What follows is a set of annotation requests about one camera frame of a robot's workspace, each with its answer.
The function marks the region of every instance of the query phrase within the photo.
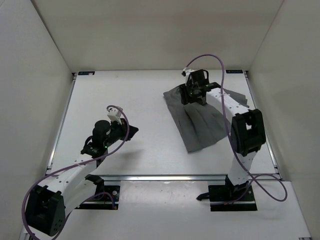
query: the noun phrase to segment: gray towel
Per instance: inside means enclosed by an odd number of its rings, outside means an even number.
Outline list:
[[[230,90],[225,92],[248,107],[245,95]],[[178,86],[164,92],[163,96],[189,153],[209,147],[227,136],[224,117],[213,106],[196,102],[183,105]]]

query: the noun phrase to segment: white backdrop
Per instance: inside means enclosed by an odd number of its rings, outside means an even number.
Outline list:
[[[320,1],[286,0],[249,79],[286,180],[312,239],[320,240]]]
[[[282,0],[34,0],[70,69],[248,70]],[[199,60],[194,68],[220,69]]]
[[[0,0],[0,239],[17,240],[21,204],[43,176],[72,75],[29,0]]]

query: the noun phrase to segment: white floor panel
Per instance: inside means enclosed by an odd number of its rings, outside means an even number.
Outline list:
[[[262,181],[276,197],[281,185]],[[253,185],[258,211],[210,212],[205,181],[121,183],[118,210],[74,210],[59,240],[298,240],[310,237],[290,182],[285,202]]]
[[[209,80],[220,83],[221,74],[220,70],[211,70]],[[108,157],[96,174],[227,174],[233,159],[227,138],[199,152],[187,153],[163,97],[163,92],[184,81],[180,70],[96,71],[95,75],[77,76],[52,170],[73,164],[95,122],[107,119],[106,107],[117,105],[139,132]],[[225,88],[245,94],[254,108],[243,74],[226,74]],[[275,172],[266,144],[256,155],[251,172]]]

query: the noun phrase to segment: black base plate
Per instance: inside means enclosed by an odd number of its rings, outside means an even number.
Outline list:
[[[88,202],[82,203],[76,209],[94,209],[94,210],[117,210],[119,208],[120,186],[118,185],[105,185],[104,191],[113,197],[115,209],[112,208],[112,203],[108,195],[98,196]]]
[[[209,185],[211,212],[257,211],[255,195],[250,186],[246,194],[233,204],[214,205],[214,202],[229,202],[239,196],[230,196],[225,185]]]

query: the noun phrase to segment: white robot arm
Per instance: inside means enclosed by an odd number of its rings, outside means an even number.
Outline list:
[[[95,123],[92,136],[87,138],[74,161],[79,165],[52,177],[50,182],[40,182],[31,190],[25,209],[26,222],[30,227],[54,236],[63,228],[73,209],[93,195],[104,192],[104,180],[90,173],[103,162],[113,143],[129,141],[139,130],[120,116],[119,110],[109,108],[110,122],[100,120]],[[100,157],[97,161],[80,164]]]
[[[179,86],[182,104],[209,104],[223,113],[222,94],[226,118],[231,124],[232,147],[244,168],[233,157],[231,169],[226,176],[225,185],[230,195],[238,196],[249,182],[252,161],[266,142],[262,113],[250,110],[230,97],[216,82],[209,83],[209,73],[206,70],[183,70],[185,84]]]

